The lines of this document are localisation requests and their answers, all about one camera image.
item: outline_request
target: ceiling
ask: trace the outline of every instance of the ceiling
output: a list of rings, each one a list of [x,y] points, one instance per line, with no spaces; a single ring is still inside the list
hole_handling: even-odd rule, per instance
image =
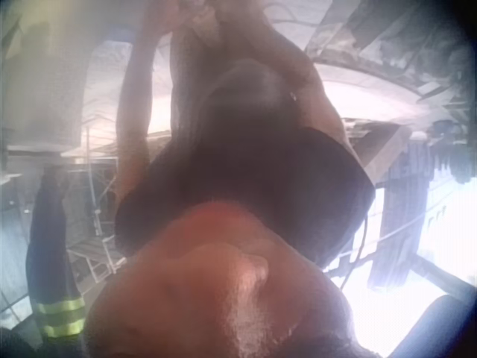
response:
[[[89,132],[94,155],[105,155],[103,148],[115,140],[130,41],[145,2],[36,2],[42,5],[12,1],[3,24],[8,30],[19,19],[5,55],[12,74],[2,121],[9,146],[83,157]],[[262,5],[274,27],[316,62],[343,117],[398,122],[414,131],[440,119],[467,125],[475,88],[473,50],[452,19],[429,1]],[[43,51],[34,45],[41,42],[41,24],[48,25]],[[170,128],[169,41],[170,36],[161,40],[154,62],[149,131],[160,136]]]

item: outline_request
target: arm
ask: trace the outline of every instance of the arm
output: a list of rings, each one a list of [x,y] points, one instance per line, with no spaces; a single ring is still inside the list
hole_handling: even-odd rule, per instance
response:
[[[148,128],[152,108],[152,69],[163,34],[185,20],[176,0],[152,0],[133,44],[116,120],[118,174],[116,203],[133,190],[149,165]]]
[[[359,160],[308,56],[266,22],[254,0],[221,0],[215,6],[225,32],[234,39],[240,37],[256,60],[288,82],[300,108],[300,124],[324,132]]]

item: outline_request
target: wire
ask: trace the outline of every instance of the wire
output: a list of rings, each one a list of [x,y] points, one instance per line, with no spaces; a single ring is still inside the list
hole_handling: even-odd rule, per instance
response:
[[[351,274],[353,273],[353,271],[355,270],[356,266],[358,265],[359,260],[361,259],[361,254],[362,254],[362,252],[363,252],[364,244],[365,244],[365,242],[366,242],[366,235],[367,235],[367,216],[366,216],[366,219],[364,220],[363,240],[361,241],[361,246],[359,246],[358,256],[356,256],[356,259],[353,261],[353,264],[351,265],[350,272],[348,272],[348,274],[347,274],[346,277],[344,278],[343,283],[341,284],[341,287],[340,287],[340,290],[341,290],[341,291],[343,291],[344,285],[347,284],[348,280],[349,280],[350,277],[351,277]]]

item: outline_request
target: scaffolding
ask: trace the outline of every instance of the scaffolding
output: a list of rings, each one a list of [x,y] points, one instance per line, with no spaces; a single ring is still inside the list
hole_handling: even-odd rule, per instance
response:
[[[108,160],[115,160],[117,167],[117,158],[108,157]],[[92,221],[95,229],[95,237],[86,239],[68,247],[68,252],[72,258],[80,257],[86,260],[91,275],[95,283],[100,283],[111,274],[115,274],[118,269],[126,263],[126,258],[122,256],[115,247],[114,234],[108,234],[104,230],[105,222],[101,220],[101,202],[106,198],[116,182],[116,176],[108,179],[99,173],[93,171],[91,148],[89,143],[89,129],[86,128],[86,171],[89,183],[89,193],[92,203]],[[102,182],[104,189],[100,195],[96,195],[95,177]]]

